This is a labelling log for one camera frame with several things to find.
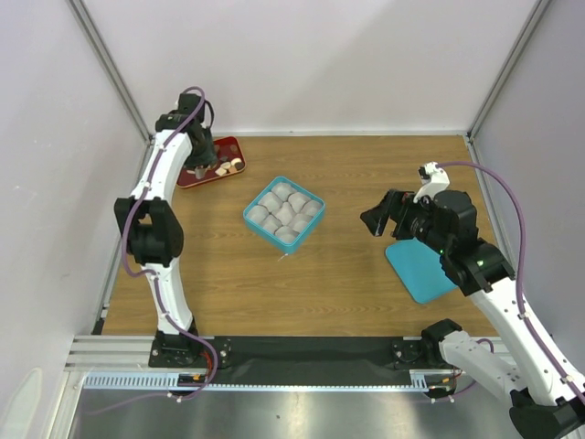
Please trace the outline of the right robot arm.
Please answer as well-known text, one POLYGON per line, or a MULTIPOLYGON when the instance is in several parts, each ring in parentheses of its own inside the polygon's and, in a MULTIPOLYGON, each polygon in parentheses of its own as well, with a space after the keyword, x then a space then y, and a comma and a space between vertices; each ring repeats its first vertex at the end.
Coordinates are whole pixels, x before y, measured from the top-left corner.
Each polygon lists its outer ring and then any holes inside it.
POLYGON ((391 189, 360 215, 378 237, 389 221, 398 241, 416 239, 436 252, 446 276, 488 318, 513 359, 507 363, 479 346, 451 319, 422 332, 422 360, 461 369, 508 410, 524 438, 562 438, 584 424, 584 376, 555 346, 531 308, 516 297, 519 279, 493 244, 480 238, 477 210, 467 193, 443 190, 416 200, 391 189))

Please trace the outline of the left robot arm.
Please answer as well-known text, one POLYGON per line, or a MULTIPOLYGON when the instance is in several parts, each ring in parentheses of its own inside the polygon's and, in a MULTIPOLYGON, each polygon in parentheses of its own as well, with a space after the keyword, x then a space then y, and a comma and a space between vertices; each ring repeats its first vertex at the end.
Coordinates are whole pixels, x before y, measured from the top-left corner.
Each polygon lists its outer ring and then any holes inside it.
POLYGON ((154 146, 136 187, 117 198, 114 215, 122 239, 122 257, 133 257, 150 285, 157 313, 151 347, 152 368, 213 369, 217 354, 197 333, 186 303, 179 258, 184 249, 182 226, 172 209, 176 182, 187 170, 202 177, 218 162, 205 113, 212 108, 202 88, 191 86, 179 94, 176 108, 155 123, 154 146))

